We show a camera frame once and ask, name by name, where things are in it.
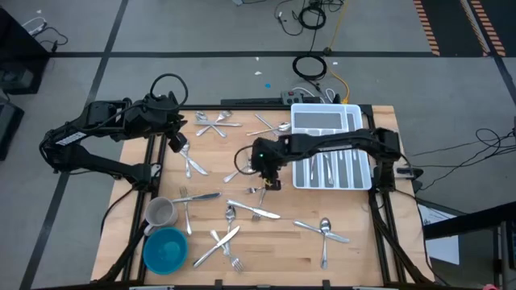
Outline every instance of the butter knife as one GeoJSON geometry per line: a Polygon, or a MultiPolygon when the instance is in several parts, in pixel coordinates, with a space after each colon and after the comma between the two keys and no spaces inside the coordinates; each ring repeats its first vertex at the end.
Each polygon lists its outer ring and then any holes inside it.
{"type": "Polygon", "coordinates": [[[193,159],[191,159],[183,151],[179,151],[179,154],[181,154],[181,156],[185,157],[188,160],[188,162],[190,162],[190,164],[192,164],[192,167],[195,168],[195,170],[199,171],[199,173],[201,173],[204,176],[208,175],[208,172],[206,172],[206,170],[204,170],[204,168],[202,168],[201,165],[197,164],[197,162],[195,162],[193,159]]]}
{"type": "Polygon", "coordinates": [[[226,123],[226,122],[213,122],[213,121],[196,121],[194,125],[200,126],[242,126],[241,123],[226,123]]]}
{"type": "Polygon", "coordinates": [[[172,200],[172,203],[176,202],[187,202],[187,201],[206,201],[212,198],[220,197],[221,193],[207,193],[207,194],[201,194],[198,196],[193,197],[183,197],[183,198],[177,198],[175,200],[172,200]]]}
{"type": "MultiPolygon", "coordinates": [[[[320,233],[320,234],[324,234],[320,229],[316,228],[316,227],[313,227],[313,226],[310,226],[310,225],[307,225],[306,223],[304,222],[300,222],[300,221],[293,221],[294,225],[296,226],[300,226],[301,228],[305,228],[307,230],[313,230],[314,232],[316,233],[320,233]]],[[[327,238],[330,238],[334,241],[337,241],[337,242],[343,242],[343,243],[348,243],[349,242],[349,238],[344,238],[344,237],[341,237],[339,236],[338,234],[334,234],[332,232],[329,232],[326,234],[326,237],[327,238]]]]}
{"type": "MultiPolygon", "coordinates": [[[[269,124],[267,121],[265,121],[265,119],[264,119],[264,118],[262,118],[260,115],[255,114],[255,117],[257,117],[260,121],[262,121],[262,123],[263,123],[263,124],[265,124],[267,127],[271,128],[271,129],[274,129],[274,127],[273,127],[271,124],[269,124]]],[[[273,130],[273,133],[274,133],[276,136],[281,135],[281,133],[280,133],[280,132],[278,132],[278,130],[273,130]]]]}
{"type": "Polygon", "coordinates": [[[275,213],[270,213],[270,212],[262,210],[262,209],[255,209],[255,208],[253,208],[251,206],[247,206],[247,205],[241,204],[238,201],[227,200],[226,203],[228,205],[233,205],[233,206],[236,206],[236,207],[240,207],[242,209],[251,210],[253,213],[258,213],[259,215],[267,217],[267,218],[274,218],[274,219],[281,218],[279,215],[277,215],[275,213]]]}
{"type": "Polygon", "coordinates": [[[221,247],[221,245],[225,244],[227,241],[231,240],[231,238],[233,238],[236,233],[240,230],[240,226],[237,226],[236,228],[234,228],[231,232],[229,232],[229,234],[226,234],[226,236],[224,238],[222,238],[220,240],[220,242],[217,242],[217,244],[212,247],[209,251],[207,251],[201,258],[199,258],[197,261],[195,261],[193,263],[193,267],[199,267],[199,265],[202,264],[202,262],[204,262],[206,259],[208,259],[208,257],[213,254],[213,252],[215,252],[217,249],[219,249],[221,247]]]}

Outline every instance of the gray floor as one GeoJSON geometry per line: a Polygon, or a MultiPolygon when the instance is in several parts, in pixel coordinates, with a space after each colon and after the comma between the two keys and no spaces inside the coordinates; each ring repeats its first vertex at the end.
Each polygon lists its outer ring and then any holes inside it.
{"type": "MultiPolygon", "coordinates": [[[[130,0],[114,44],[119,52],[220,52],[305,51],[312,32],[289,37],[273,18],[279,1],[235,7],[229,0],[130,0]]],[[[106,46],[120,0],[0,0],[21,23],[37,16],[65,33],[65,52],[101,52],[106,46]]],[[[298,26],[290,10],[299,1],[281,7],[288,15],[285,27],[298,26]]],[[[321,50],[333,35],[338,13],[329,14],[318,32],[314,49],[321,50]]],[[[412,1],[351,0],[334,46],[339,51],[429,52],[412,1]]],[[[99,59],[54,59],[48,65],[36,95],[14,96],[26,114],[6,161],[0,164],[0,285],[17,288],[40,232],[56,187],[57,175],[40,158],[37,144],[44,132],[75,118],[97,71],[99,59]]],[[[516,61],[505,59],[516,74],[516,61]]],[[[328,63],[351,87],[351,103],[393,105],[407,154],[475,140],[475,130],[487,127],[506,134],[513,127],[514,103],[489,58],[331,58],[328,63]]],[[[300,85],[312,88],[293,74],[290,57],[232,58],[112,58],[109,59],[98,100],[140,99],[161,73],[175,72],[189,86],[188,104],[218,104],[223,98],[278,97],[282,90],[300,85]]],[[[303,71],[317,71],[316,64],[301,63],[303,71]]],[[[323,88],[344,94],[331,76],[323,88]]],[[[157,92],[170,89],[182,96],[179,83],[164,80],[157,92]]],[[[88,139],[92,152],[113,159],[122,144],[110,139],[88,139]]],[[[458,164],[481,147],[410,158],[412,163],[458,164]]],[[[419,196],[464,212],[513,201],[516,155],[495,157],[470,168],[461,168],[419,196]]],[[[428,184],[443,174],[428,169],[428,184]]],[[[70,179],[57,213],[33,288],[86,283],[97,247],[102,215],[113,180],[98,174],[70,179]]],[[[461,237],[461,258],[467,264],[451,280],[487,283],[492,246],[489,233],[461,237]]],[[[438,271],[456,267],[436,264],[438,271]]]]}

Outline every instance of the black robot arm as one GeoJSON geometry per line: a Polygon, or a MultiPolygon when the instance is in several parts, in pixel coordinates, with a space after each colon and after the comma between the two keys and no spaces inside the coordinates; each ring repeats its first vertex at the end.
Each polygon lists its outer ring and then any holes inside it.
{"type": "Polygon", "coordinates": [[[402,157],[400,143],[396,132],[382,128],[324,136],[282,135],[277,141],[258,138],[252,144],[251,168],[265,179],[268,189],[279,190],[278,171],[288,162],[303,160],[319,152],[348,149],[366,151],[377,160],[381,171],[376,180],[378,187],[394,189],[393,164],[402,157]]]}
{"type": "Polygon", "coordinates": [[[40,153],[55,172],[71,172],[84,168],[125,178],[134,186],[150,184],[155,170],[150,164],[128,165],[111,159],[90,154],[79,141],[90,136],[110,136],[114,141],[147,138],[151,135],[165,135],[169,146],[179,152],[186,143],[185,136],[179,132],[186,124],[179,109],[188,98],[185,86],[185,99],[179,104],[172,92],[168,96],[156,97],[152,90],[144,99],[132,103],[131,99],[122,101],[93,101],[85,107],[81,115],[63,126],[50,130],[40,144],[40,153]]]}

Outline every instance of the blue bowl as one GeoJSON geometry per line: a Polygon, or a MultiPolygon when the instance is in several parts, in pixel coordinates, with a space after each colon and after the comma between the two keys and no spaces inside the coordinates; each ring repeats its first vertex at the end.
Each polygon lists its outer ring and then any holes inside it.
{"type": "Polygon", "coordinates": [[[144,247],[147,268],[158,275],[168,275],[179,269],[186,260],[186,237],[176,228],[163,228],[151,234],[144,247]]]}

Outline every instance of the wooden tabletop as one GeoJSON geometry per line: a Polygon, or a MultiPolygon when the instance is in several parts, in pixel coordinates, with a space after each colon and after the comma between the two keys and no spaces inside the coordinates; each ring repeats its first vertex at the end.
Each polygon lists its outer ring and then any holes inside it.
{"type": "MultiPolygon", "coordinates": [[[[398,131],[392,106],[374,106],[374,118],[378,127],[398,131]]],[[[378,262],[377,245],[368,208],[368,194],[365,191],[306,190],[292,186],[292,166],[280,170],[282,190],[267,192],[262,208],[281,215],[279,220],[262,217],[252,222],[252,213],[237,209],[233,226],[241,226],[239,233],[231,240],[231,253],[243,263],[245,272],[233,271],[228,257],[222,249],[217,250],[199,268],[192,264],[208,251],[215,241],[210,230],[217,230],[219,237],[227,231],[224,217],[226,199],[234,199],[246,205],[257,205],[259,194],[246,194],[249,187],[260,187],[263,183],[258,175],[236,176],[224,184],[223,178],[235,170],[233,157],[238,149],[252,144],[256,136],[246,136],[246,132],[267,129],[254,113],[260,114],[272,124],[288,122],[289,111],[233,111],[228,122],[241,122],[242,127],[220,127],[227,133],[221,138],[213,129],[197,137],[195,132],[202,126],[195,126],[193,111],[182,111],[190,122],[181,129],[190,141],[189,155],[209,173],[202,176],[192,170],[192,178],[185,177],[185,159],[169,148],[164,160],[159,195],[178,198],[179,187],[185,186],[189,195],[221,192],[223,195],[211,201],[191,202],[189,205],[190,224],[193,234],[188,237],[189,253],[185,265],[171,275],[156,275],[148,271],[145,284],[211,285],[215,280],[223,280],[224,285],[271,284],[277,286],[313,285],[322,280],[330,280],[332,286],[380,286],[381,269],[378,262]],[[321,218],[331,220],[331,230],[351,241],[342,244],[327,241],[328,269],[321,269],[323,238],[320,234],[293,225],[298,219],[318,226],[321,218]]],[[[206,111],[210,120],[215,120],[218,111],[206,111]]],[[[274,138],[272,133],[264,135],[274,138]]],[[[147,140],[126,141],[120,161],[137,164],[144,160],[147,140]]],[[[157,157],[159,142],[154,148],[157,157]]],[[[245,164],[245,157],[239,161],[245,164]]],[[[124,194],[130,185],[116,181],[110,202],[124,194]]],[[[397,188],[412,193],[408,180],[397,180],[397,188]]],[[[92,279],[103,276],[127,245],[129,230],[135,208],[136,193],[131,194],[115,206],[106,219],[104,232],[98,248],[92,279]]],[[[419,267],[422,273],[433,280],[433,275],[425,263],[422,241],[422,225],[413,199],[400,193],[392,193],[394,217],[400,245],[419,267]]],[[[179,220],[175,227],[185,232],[185,207],[178,204],[179,220]]],[[[391,280],[397,280],[393,255],[385,243],[388,253],[391,280]]],[[[135,252],[131,277],[136,277],[141,246],[135,252]]]]}

